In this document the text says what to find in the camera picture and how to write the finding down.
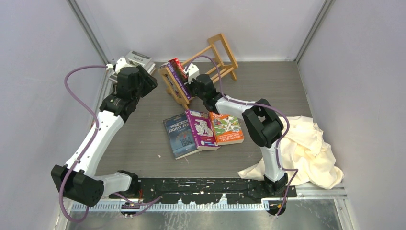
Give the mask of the purple 52-Storey Treehouse book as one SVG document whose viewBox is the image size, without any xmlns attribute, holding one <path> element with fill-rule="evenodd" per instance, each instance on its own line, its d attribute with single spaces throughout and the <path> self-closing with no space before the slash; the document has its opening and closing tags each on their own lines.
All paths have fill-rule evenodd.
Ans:
<svg viewBox="0 0 406 230">
<path fill-rule="evenodd" d="M 172 76 L 174 77 L 175 81 L 177 82 L 177 84 L 180 86 L 181 90 L 183 91 L 183 93 L 185 94 L 186 98 L 189 100 L 191 99 L 191 95 L 189 94 L 188 90 L 186 89 L 179 73 L 176 71 L 176 69 L 174 68 L 174 66 L 172 65 L 171 62 L 166 62 L 164 64 L 162 64 L 160 66 L 160 68 L 164 68 L 167 67 L 169 68 L 170 72 L 172 73 Z"/>
</svg>

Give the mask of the red Treehouse book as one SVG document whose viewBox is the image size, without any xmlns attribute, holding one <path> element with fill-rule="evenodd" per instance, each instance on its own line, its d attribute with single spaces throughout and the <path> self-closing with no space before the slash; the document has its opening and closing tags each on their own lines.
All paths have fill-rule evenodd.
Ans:
<svg viewBox="0 0 406 230">
<path fill-rule="evenodd" d="M 175 69 L 175 72 L 179 79 L 181 80 L 182 83 L 187 83 L 188 82 L 188 76 L 184 73 L 183 67 L 177 57 L 170 59 L 169 63 L 172 65 L 172 67 Z"/>
</svg>

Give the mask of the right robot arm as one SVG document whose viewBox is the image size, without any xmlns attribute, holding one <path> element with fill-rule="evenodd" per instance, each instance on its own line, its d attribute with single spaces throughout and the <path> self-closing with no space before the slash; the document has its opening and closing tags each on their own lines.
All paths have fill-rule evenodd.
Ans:
<svg viewBox="0 0 406 230">
<path fill-rule="evenodd" d="M 207 74 L 189 78 L 187 88 L 202 100 L 209 112 L 232 115 L 244 120 L 249 136 L 262 153 L 266 191 L 270 196 L 279 196 L 288 183 L 287 172 L 282 168 L 281 153 L 278 150 L 284 126 L 268 101 L 242 101 L 222 95 Z"/>
</svg>

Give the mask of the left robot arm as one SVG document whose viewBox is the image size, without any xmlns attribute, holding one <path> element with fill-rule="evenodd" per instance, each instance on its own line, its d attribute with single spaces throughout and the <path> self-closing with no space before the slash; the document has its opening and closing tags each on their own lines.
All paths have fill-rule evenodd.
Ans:
<svg viewBox="0 0 406 230">
<path fill-rule="evenodd" d="M 99 112 L 92 114 L 95 122 L 76 153 L 63 166 L 55 165 L 51 171 L 60 202 L 66 197 L 93 207 L 103 196 L 138 195 L 140 184 L 136 174 L 124 170 L 104 176 L 95 173 L 114 135 L 135 111 L 140 99 L 157 85 L 157 80 L 142 66 L 123 67 L 118 71 L 115 91 L 104 98 Z"/>
</svg>

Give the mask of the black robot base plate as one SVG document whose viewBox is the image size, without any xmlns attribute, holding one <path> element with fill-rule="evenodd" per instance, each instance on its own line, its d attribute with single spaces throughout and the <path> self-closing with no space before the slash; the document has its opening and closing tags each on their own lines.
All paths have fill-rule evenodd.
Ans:
<svg viewBox="0 0 406 230">
<path fill-rule="evenodd" d="M 265 198 L 283 198 L 285 188 L 273 191 L 265 181 L 241 178 L 138 177 L 135 188 L 120 192 L 128 199 L 162 204 L 217 204 L 225 196 L 227 204 L 255 204 Z"/>
</svg>

